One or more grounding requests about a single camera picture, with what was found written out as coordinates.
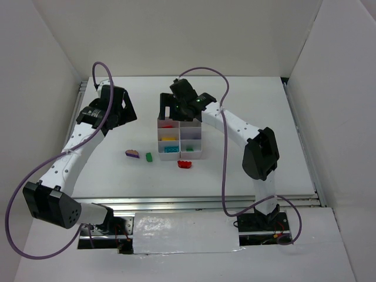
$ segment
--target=black bracket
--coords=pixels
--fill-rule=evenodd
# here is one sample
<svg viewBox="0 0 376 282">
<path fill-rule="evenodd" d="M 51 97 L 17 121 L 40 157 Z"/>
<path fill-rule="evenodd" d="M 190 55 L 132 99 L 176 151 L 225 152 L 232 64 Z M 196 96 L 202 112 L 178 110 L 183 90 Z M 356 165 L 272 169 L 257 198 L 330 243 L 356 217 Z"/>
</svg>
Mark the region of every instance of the black bracket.
<svg viewBox="0 0 376 282">
<path fill-rule="evenodd" d="M 277 213 L 274 219 L 268 223 L 260 222 L 262 217 L 263 214 L 257 213 L 244 213 L 237 217 L 234 226 L 239 231 L 239 245 L 286 244 L 291 241 L 290 226 L 284 211 Z"/>
<path fill-rule="evenodd" d="M 81 204 L 57 189 L 27 182 L 22 190 L 32 217 L 71 228 L 81 214 Z"/>
<path fill-rule="evenodd" d="M 280 212 L 280 205 L 277 204 L 274 210 L 267 215 L 263 214 L 262 212 L 259 212 L 256 208 L 254 208 L 253 210 L 257 225 L 263 229 L 266 229 L 269 226 L 272 226 L 276 223 L 277 216 Z"/>
<path fill-rule="evenodd" d="M 247 140 L 242 167 L 253 179 L 265 181 L 269 173 L 277 168 L 280 154 L 274 132 L 269 127 L 259 132 L 254 139 Z"/>
<path fill-rule="evenodd" d="M 125 229 L 125 220 L 121 217 L 114 216 L 113 209 L 110 207 L 103 206 L 101 204 L 97 204 L 98 206 L 104 207 L 107 210 L 107 214 L 105 220 L 102 224 L 97 224 L 96 227 L 98 230 L 105 231 L 108 234 L 116 234 L 115 229 L 117 226 Z"/>
<path fill-rule="evenodd" d="M 88 123 L 97 128 L 105 116 L 110 101 L 110 86 L 103 85 L 100 98 L 93 100 L 89 106 L 85 107 L 77 117 L 77 123 Z M 102 127 L 102 132 L 106 136 L 107 132 L 115 127 L 124 125 L 137 119 L 136 112 L 130 101 L 128 92 L 121 87 L 113 88 L 113 101 L 110 114 Z"/>
<path fill-rule="evenodd" d="M 173 120 L 197 119 L 202 122 L 201 112 L 206 110 L 208 104 L 217 102 L 216 98 L 208 93 L 202 93 L 199 96 L 186 79 L 175 79 L 170 89 L 173 94 L 162 93 L 160 95 L 160 120 L 165 118 L 165 108 L 169 107 L 169 118 Z"/>
</svg>

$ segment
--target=blue block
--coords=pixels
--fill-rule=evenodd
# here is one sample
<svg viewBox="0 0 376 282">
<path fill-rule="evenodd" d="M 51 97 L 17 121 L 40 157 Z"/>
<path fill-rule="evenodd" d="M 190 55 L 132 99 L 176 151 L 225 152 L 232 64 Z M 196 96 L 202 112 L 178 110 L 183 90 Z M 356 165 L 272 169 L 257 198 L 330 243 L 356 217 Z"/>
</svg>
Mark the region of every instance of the blue block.
<svg viewBox="0 0 376 282">
<path fill-rule="evenodd" d="M 179 152 L 179 146 L 167 146 L 164 147 L 165 153 L 178 153 Z"/>
</svg>

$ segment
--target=purple block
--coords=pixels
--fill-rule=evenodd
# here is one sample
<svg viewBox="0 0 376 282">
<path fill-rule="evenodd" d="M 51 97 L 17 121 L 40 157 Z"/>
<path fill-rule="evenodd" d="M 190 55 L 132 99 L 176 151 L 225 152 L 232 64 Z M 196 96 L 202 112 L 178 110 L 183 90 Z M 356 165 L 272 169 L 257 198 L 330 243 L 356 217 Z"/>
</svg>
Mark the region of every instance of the purple block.
<svg viewBox="0 0 376 282">
<path fill-rule="evenodd" d="M 136 150 L 127 150 L 125 151 L 125 154 L 129 157 L 135 157 L 137 159 L 140 158 L 139 152 L 137 152 Z"/>
</svg>

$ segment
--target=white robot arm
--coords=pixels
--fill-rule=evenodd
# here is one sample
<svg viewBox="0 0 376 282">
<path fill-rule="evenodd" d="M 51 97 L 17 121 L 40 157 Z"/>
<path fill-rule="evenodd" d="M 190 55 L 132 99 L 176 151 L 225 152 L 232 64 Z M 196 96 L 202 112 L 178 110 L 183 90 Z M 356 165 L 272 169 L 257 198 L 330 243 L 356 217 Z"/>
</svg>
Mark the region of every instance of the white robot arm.
<svg viewBox="0 0 376 282">
<path fill-rule="evenodd" d="M 66 229 L 76 223 L 86 223 L 102 226 L 108 231 L 122 223 L 122 219 L 114 217 L 113 210 L 108 207 L 80 204 L 71 198 L 80 172 L 108 131 L 137 119 L 127 91 L 114 87 L 110 113 L 101 130 L 86 144 L 70 151 L 70 148 L 88 139 L 105 116 L 110 86 L 101 83 L 98 95 L 80 112 L 72 136 L 63 149 L 68 153 L 55 161 L 37 183 L 27 182 L 24 186 L 22 192 L 33 217 Z"/>
<path fill-rule="evenodd" d="M 176 79 L 170 86 L 173 94 L 160 95 L 159 119 L 164 119 L 165 108 L 170 108 L 169 118 L 193 120 L 194 118 L 215 127 L 224 133 L 223 112 L 226 118 L 228 137 L 244 150 L 243 169 L 253 179 L 256 201 L 276 194 L 274 171 L 279 152 L 274 132 L 270 128 L 260 129 L 241 120 L 220 107 L 219 102 L 208 93 L 200 96 L 186 79 Z M 268 225 L 279 212 L 275 197 L 260 203 L 255 209 L 262 221 Z"/>
</svg>

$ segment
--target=compartment organizer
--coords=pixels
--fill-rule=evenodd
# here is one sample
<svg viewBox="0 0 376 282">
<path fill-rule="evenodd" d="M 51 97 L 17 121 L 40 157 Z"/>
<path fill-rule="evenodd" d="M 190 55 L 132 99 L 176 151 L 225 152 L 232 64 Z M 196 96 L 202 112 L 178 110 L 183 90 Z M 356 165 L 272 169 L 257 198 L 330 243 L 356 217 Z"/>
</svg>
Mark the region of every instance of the compartment organizer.
<svg viewBox="0 0 376 282">
<path fill-rule="evenodd" d="M 158 154 L 161 160 L 193 160 L 202 154 L 202 127 L 198 120 L 157 120 Z"/>
</svg>

